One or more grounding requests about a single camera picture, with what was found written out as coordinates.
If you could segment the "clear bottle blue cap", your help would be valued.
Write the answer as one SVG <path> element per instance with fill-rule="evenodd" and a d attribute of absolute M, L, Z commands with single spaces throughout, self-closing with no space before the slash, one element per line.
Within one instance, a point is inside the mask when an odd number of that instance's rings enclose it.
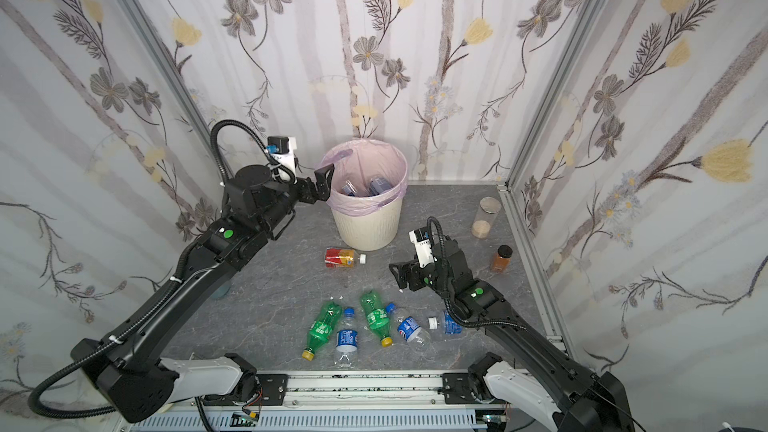
<path fill-rule="evenodd" d="M 354 186 L 354 184 L 350 180 L 346 180 L 342 187 L 341 187 L 341 193 L 348 197 L 358 197 L 359 192 L 357 188 Z"/>

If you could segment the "green soda bottle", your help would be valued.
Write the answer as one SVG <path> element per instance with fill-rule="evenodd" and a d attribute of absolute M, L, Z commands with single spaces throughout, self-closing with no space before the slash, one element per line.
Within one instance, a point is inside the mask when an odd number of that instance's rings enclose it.
<path fill-rule="evenodd" d="M 381 346 L 384 348 L 391 346 L 393 340 L 390 334 L 390 319 L 380 295 L 374 290 L 364 292 L 360 298 L 360 305 L 369 330 L 378 338 Z"/>
<path fill-rule="evenodd" d="M 313 361 L 318 351 L 329 342 L 342 312 L 342 306 L 334 301 L 328 301 L 321 307 L 308 331 L 306 346 L 301 354 L 303 359 Z"/>

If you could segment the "pepsi label clear bottle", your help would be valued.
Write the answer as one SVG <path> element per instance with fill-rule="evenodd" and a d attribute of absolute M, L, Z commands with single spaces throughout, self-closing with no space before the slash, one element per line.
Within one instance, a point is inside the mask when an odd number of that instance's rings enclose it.
<path fill-rule="evenodd" d="M 385 306 L 390 319 L 394 322 L 396 331 L 409 346 L 417 349 L 426 349 L 432 338 L 429 331 L 421 325 L 407 308 L 393 302 Z"/>

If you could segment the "clear bottle blue label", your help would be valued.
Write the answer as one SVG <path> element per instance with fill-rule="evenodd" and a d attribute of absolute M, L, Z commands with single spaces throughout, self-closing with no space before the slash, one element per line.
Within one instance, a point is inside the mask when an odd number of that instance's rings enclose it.
<path fill-rule="evenodd" d="M 368 190 L 371 196 L 378 196 L 391 190 L 392 188 L 393 185 L 386 177 L 374 176 L 369 181 Z"/>

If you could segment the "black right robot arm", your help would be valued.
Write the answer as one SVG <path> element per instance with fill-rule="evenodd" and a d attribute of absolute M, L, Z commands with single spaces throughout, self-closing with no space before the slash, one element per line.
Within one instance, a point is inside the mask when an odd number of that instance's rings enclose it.
<path fill-rule="evenodd" d="M 415 256 L 392 263 L 400 289 L 428 287 L 464 329 L 481 329 L 524 368 L 519 373 L 488 353 L 468 370 L 478 401 L 500 400 L 525 412 L 549 431 L 636 431 L 626 389 L 610 372 L 597 373 L 577 362 L 528 324 L 490 283 L 477 279 L 464 252 L 435 217 L 410 232 Z"/>

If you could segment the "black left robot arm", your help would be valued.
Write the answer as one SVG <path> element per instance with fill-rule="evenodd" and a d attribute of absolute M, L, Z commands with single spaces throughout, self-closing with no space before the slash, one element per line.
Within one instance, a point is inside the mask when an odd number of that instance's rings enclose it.
<path fill-rule="evenodd" d="M 141 422 L 161 408 L 183 400 L 219 399 L 247 405 L 263 389 L 256 368 L 235 353 L 211 360 L 169 360 L 168 343 L 201 307 L 270 242 L 281 237 L 300 203 L 327 203 L 332 210 L 362 218 L 401 199 L 408 167 L 393 145 L 355 139 L 326 153 L 312 177 L 296 173 L 285 136 L 259 139 L 265 156 L 236 172 L 228 170 L 220 132 L 235 120 L 216 123 L 210 147 L 223 187 L 221 214 L 182 251 L 166 283 L 128 319 L 99 340 L 84 339 L 71 351 L 71 363 L 37 385 L 27 399 L 36 415 L 81 419 L 117 413 Z M 44 403 L 45 392 L 82 372 L 104 397 L 102 407 L 64 410 Z"/>

